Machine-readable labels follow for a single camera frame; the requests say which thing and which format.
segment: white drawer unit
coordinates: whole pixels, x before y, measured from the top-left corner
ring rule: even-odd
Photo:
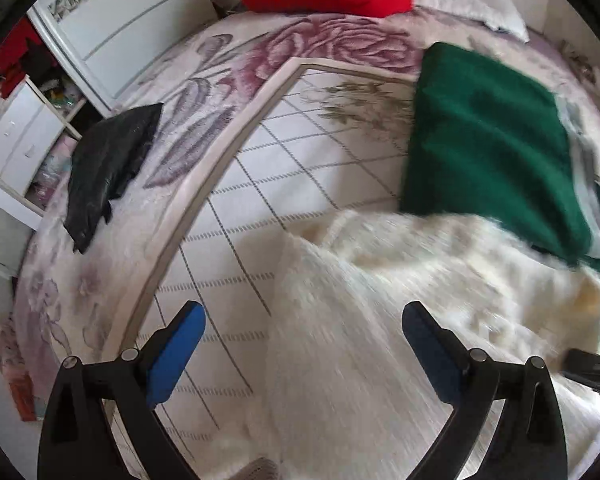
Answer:
[[[20,137],[20,142],[0,173],[3,182],[24,196],[46,153],[56,142],[63,128],[64,124],[58,116],[43,105]]]
[[[9,97],[7,107],[0,113],[0,173],[20,137],[43,107],[44,103],[25,82]]]
[[[0,179],[24,196],[65,124],[26,78],[0,113]]]
[[[0,110],[0,208],[32,229],[37,229],[42,209],[25,198],[47,153],[65,132],[80,134],[27,76]]]

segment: white fluffy blanket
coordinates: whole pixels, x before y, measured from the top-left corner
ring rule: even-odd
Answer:
[[[412,300],[496,360],[539,355],[555,372],[566,349],[600,344],[600,281],[478,217],[340,213],[287,236],[277,277],[266,391],[194,464],[205,480],[259,456],[285,479],[406,478],[451,412],[402,335]],[[554,385],[573,471],[600,433],[600,397],[557,374]],[[476,471],[501,409],[461,477]]]

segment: green towel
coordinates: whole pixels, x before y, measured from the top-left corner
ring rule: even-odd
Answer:
[[[414,109],[400,211],[495,219],[600,272],[600,185],[577,107],[493,59],[436,43]]]

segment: bed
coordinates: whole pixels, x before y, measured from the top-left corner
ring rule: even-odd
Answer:
[[[194,462],[262,390],[284,231],[345,209],[396,210],[414,83],[423,51],[437,41],[488,54],[577,102],[600,174],[600,114],[550,58],[555,51],[543,53],[541,38],[528,46],[425,9],[383,20],[232,16],[168,51],[120,103],[164,102],[164,111],[141,173],[86,254],[74,254],[62,227],[67,179],[50,202],[14,308],[37,394],[48,396],[66,356],[113,359],[141,346],[186,300],[201,301],[206,333],[157,410]],[[118,416],[113,430],[141,476]],[[600,426],[572,474],[599,450]]]

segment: white pillow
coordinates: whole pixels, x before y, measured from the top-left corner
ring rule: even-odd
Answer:
[[[524,43],[529,41],[525,20],[511,0],[413,0],[413,3],[477,20],[491,30],[504,30]]]

